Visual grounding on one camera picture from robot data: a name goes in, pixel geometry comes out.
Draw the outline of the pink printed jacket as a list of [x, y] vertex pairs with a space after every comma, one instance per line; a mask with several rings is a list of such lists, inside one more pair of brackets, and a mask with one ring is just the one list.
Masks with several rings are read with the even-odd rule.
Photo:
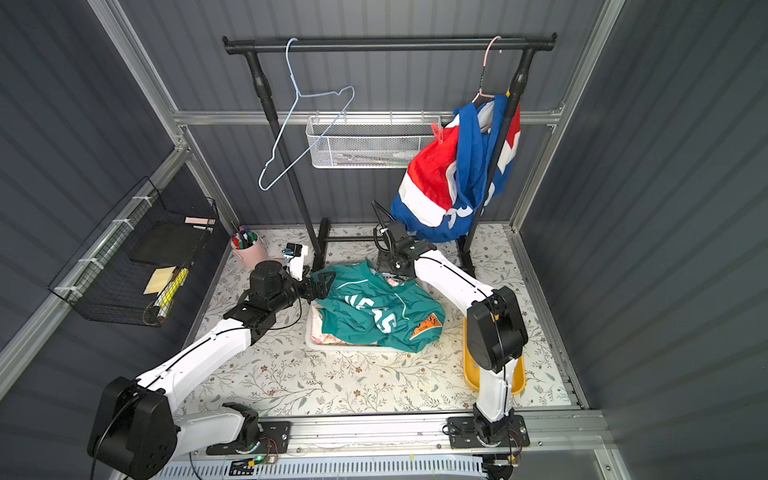
[[332, 334], [324, 334], [322, 332], [322, 319], [320, 317], [314, 317], [312, 319], [307, 343], [309, 345], [350, 346], [350, 343], [345, 342]]

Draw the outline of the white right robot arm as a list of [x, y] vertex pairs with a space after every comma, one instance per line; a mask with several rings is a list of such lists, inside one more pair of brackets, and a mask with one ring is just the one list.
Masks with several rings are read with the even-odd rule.
[[480, 369], [476, 415], [492, 426], [507, 420], [513, 412], [514, 372], [528, 343], [515, 292], [477, 280], [434, 244], [410, 235], [377, 201], [371, 205], [378, 220], [373, 230], [379, 249], [377, 268], [403, 280], [427, 283], [460, 310], [466, 319], [468, 352]]

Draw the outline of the red white blue jacket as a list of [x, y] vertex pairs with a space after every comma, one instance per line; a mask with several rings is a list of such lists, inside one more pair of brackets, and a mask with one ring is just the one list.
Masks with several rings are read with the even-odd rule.
[[492, 182], [489, 167], [500, 137], [508, 97], [497, 95], [476, 107], [457, 110], [444, 126], [444, 142], [435, 139], [409, 163], [390, 213], [406, 230], [432, 243], [469, 233], [474, 215], [501, 194], [509, 178], [521, 136], [520, 113], [511, 121]]

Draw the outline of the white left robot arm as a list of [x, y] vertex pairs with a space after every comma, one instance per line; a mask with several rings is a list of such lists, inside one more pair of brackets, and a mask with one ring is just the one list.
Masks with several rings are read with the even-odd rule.
[[176, 417], [182, 401], [217, 368], [268, 333], [278, 312], [304, 299], [326, 298], [335, 275], [290, 275], [278, 261], [258, 263], [250, 287], [207, 334], [134, 379], [118, 377], [103, 390], [87, 444], [93, 463], [132, 479], [150, 479], [180, 455], [210, 446], [251, 454], [266, 436], [258, 413], [236, 402]]

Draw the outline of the red clothespin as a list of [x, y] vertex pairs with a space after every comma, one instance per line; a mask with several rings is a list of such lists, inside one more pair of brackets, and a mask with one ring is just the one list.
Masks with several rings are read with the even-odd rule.
[[438, 122], [434, 122], [431, 124], [431, 129], [433, 136], [435, 138], [435, 141], [438, 144], [442, 144], [444, 142], [444, 128], [442, 125]]

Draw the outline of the pink wire hanger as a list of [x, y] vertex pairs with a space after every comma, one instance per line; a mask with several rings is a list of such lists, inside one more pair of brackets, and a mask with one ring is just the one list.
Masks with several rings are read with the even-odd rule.
[[501, 35], [496, 35], [488, 42], [486, 46], [486, 49], [483, 55], [481, 73], [480, 73], [479, 82], [478, 82], [478, 89], [474, 98], [471, 100], [471, 103], [475, 106], [482, 104], [486, 100], [491, 100], [494, 98], [493, 94], [487, 93], [484, 91], [484, 79], [485, 79], [487, 68], [488, 68], [488, 60], [489, 60], [490, 52], [493, 50], [494, 44], [502, 39], [503, 37]]

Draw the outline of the green jacket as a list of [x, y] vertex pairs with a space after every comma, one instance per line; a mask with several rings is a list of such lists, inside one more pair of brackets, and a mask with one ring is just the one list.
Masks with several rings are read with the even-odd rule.
[[316, 301], [323, 335], [407, 353], [419, 353], [441, 337], [445, 311], [417, 281], [392, 280], [369, 260], [316, 274], [326, 273], [334, 276], [330, 291]]

